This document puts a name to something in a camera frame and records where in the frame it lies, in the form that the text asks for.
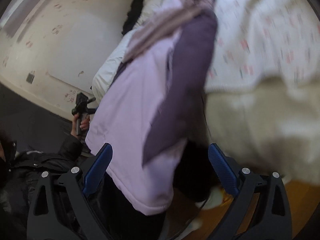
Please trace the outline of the person's left hand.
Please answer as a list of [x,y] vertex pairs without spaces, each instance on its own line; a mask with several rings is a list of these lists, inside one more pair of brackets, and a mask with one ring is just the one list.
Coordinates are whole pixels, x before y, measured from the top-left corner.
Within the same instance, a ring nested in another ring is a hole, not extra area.
[[[76,128],[77,128],[76,122],[78,121],[78,119],[79,119],[79,114],[76,114],[73,116],[71,135],[79,139],[78,133],[76,132]],[[89,122],[90,122],[90,116],[86,115],[85,119],[82,120],[80,123],[80,130],[82,132],[89,129]]]

